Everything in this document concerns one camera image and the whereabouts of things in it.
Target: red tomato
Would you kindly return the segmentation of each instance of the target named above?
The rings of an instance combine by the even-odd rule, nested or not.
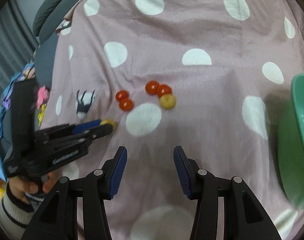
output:
[[[126,90],[120,90],[119,92],[116,93],[115,98],[117,101],[121,101],[123,99],[128,98],[130,95]]]
[[[119,102],[119,107],[123,110],[123,111],[131,111],[134,107],[134,103],[131,99],[123,99]]]
[[[172,88],[170,88],[168,85],[161,84],[156,90],[157,96],[161,98],[161,96],[166,95],[166,94],[171,94],[172,93]]]
[[[150,95],[156,95],[156,90],[158,87],[159,87],[159,83],[156,82],[155,80],[151,80],[145,85],[145,90]]]

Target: bowl rim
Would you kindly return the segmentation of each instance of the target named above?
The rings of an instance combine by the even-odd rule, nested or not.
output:
[[[299,103],[297,102],[297,97],[296,97],[296,93],[295,93],[296,89],[297,89],[297,82],[300,82],[301,78],[304,78],[304,73],[297,74],[292,79],[291,100],[292,100],[292,104],[293,104],[293,108],[294,108],[295,119],[296,119],[298,131],[299,131],[299,134],[300,134],[301,145],[302,145],[303,152],[304,152],[304,133],[302,132],[301,122],[299,122],[299,119],[298,119],[297,104],[299,104]]]

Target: yellow object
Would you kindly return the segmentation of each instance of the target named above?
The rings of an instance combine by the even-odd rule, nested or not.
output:
[[[5,195],[6,183],[0,178],[0,201]]]
[[[44,112],[45,112],[46,104],[41,105],[41,111],[37,115],[38,117],[38,126],[42,124],[43,118],[44,118]]]
[[[113,131],[115,130],[115,128],[116,128],[116,122],[114,122],[112,120],[109,120],[109,119],[105,119],[105,120],[102,120],[100,122],[100,125],[103,125],[103,124],[106,124],[106,123],[110,124],[113,127]]]
[[[176,104],[176,98],[172,94],[165,94],[160,98],[160,105],[164,109],[171,109],[175,107],[175,104]]]

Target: white logo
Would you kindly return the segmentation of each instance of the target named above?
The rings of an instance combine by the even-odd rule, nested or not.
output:
[[[66,154],[66,155],[62,156],[61,158],[59,158],[59,159],[53,160],[53,164],[60,163],[61,161],[66,160],[66,159],[68,159],[68,158],[71,158],[71,157],[73,157],[75,154],[78,154],[78,153],[79,153],[79,150],[75,150],[74,152],[71,152],[71,153],[69,153],[69,154]]]
[[[18,166],[16,166],[16,167],[8,166],[7,167],[7,170],[9,173],[14,173],[15,171],[17,171],[17,169],[18,169]]]

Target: sleeve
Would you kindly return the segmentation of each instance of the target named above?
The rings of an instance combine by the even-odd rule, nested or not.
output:
[[[10,240],[21,239],[25,228],[34,215],[32,205],[15,198],[7,186],[0,203],[0,227]]]

